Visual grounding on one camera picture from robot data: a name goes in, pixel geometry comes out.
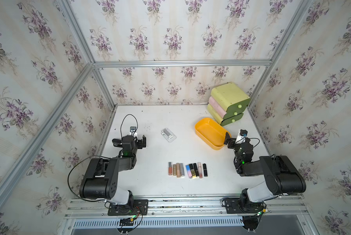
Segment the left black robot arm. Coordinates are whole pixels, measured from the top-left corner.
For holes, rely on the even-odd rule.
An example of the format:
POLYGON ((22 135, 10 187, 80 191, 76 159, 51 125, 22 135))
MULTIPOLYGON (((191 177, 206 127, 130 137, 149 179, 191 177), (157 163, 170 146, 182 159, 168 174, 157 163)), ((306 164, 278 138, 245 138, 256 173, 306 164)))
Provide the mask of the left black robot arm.
POLYGON ((90 161, 79 188, 79 196, 84 200, 105 200, 113 205, 133 208, 133 194, 118 186, 118 176, 121 171, 134 169, 137 151, 147 146, 147 138, 126 135, 121 139, 113 139, 112 143, 121 149, 118 156, 93 158, 90 161))

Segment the pink lip gloss tube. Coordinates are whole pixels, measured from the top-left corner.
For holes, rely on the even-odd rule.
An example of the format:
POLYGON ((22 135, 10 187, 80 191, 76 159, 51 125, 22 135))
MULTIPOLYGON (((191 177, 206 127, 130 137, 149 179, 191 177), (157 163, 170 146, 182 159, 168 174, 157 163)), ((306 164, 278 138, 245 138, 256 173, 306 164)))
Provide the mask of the pink lip gloss tube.
POLYGON ((203 177, 202 164, 200 162, 198 162, 198 174, 199 178, 203 177))

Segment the black gold lipstick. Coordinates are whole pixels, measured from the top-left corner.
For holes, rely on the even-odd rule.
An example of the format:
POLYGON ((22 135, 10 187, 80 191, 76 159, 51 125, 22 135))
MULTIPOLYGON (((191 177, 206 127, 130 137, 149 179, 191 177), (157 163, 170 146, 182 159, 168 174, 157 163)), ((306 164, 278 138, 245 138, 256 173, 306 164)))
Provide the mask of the black gold lipstick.
POLYGON ((196 172, 195 172, 195 168, 193 164, 189 164, 189 169, 190 169, 190 173, 191 173, 191 178, 196 178, 196 172))

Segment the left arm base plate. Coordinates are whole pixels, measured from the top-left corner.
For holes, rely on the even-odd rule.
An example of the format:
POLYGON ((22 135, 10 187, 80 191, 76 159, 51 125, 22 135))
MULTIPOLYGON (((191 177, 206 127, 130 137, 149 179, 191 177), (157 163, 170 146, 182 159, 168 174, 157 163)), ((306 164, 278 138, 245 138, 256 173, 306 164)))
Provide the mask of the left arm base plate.
POLYGON ((133 205, 114 205, 110 204, 108 209, 109 216, 141 216, 147 215, 149 208, 149 201, 147 199, 134 199, 133 205))

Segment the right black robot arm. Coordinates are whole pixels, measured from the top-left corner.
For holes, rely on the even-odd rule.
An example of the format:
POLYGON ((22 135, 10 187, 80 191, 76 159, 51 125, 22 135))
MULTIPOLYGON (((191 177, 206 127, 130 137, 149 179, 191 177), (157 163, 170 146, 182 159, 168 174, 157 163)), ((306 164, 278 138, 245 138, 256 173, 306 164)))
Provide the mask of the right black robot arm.
POLYGON ((226 133, 224 138, 224 144, 234 150, 236 172, 241 177, 264 177, 264 182, 242 190, 238 203, 241 208, 248 210, 279 195, 306 191, 304 178, 287 156, 261 156, 259 160, 253 161, 254 145, 250 143, 247 131, 242 130, 240 135, 242 138, 236 139, 226 133))

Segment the black lipstick tube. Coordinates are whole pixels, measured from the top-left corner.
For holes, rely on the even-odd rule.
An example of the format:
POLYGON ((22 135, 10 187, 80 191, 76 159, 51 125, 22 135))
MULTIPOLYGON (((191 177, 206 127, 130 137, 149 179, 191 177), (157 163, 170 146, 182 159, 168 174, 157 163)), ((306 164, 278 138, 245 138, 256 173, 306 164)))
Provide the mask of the black lipstick tube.
POLYGON ((208 176, 207 165, 206 164, 202 164, 202 167, 203 167, 203 175, 204 175, 204 177, 207 177, 208 176))

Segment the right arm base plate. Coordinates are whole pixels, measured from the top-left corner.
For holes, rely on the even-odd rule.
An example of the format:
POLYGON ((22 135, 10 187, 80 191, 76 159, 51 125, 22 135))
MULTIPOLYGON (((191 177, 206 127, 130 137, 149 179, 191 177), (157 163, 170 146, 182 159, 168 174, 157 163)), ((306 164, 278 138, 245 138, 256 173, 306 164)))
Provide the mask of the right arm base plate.
POLYGON ((258 214, 261 215, 266 209, 264 203, 252 203, 244 201, 240 198, 225 197, 221 201, 221 205, 226 209, 228 214, 258 214))

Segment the slim black lipstick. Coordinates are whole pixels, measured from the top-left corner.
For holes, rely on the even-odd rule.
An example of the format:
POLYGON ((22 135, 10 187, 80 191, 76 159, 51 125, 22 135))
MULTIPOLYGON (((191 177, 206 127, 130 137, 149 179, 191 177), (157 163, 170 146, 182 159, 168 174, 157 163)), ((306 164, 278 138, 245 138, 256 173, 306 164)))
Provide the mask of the slim black lipstick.
POLYGON ((196 163, 193 163, 193 168, 194 168, 195 176, 199 177, 199 169, 196 163))

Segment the yellow plastic storage box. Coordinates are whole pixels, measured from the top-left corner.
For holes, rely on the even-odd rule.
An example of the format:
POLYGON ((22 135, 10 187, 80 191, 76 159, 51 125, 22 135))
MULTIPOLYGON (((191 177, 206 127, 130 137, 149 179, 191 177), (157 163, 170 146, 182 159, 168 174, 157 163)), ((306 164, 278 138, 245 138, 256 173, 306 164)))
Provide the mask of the yellow plastic storage box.
POLYGON ((213 150, 222 149, 225 137, 231 134, 211 118, 203 118, 195 124, 195 132, 213 150))

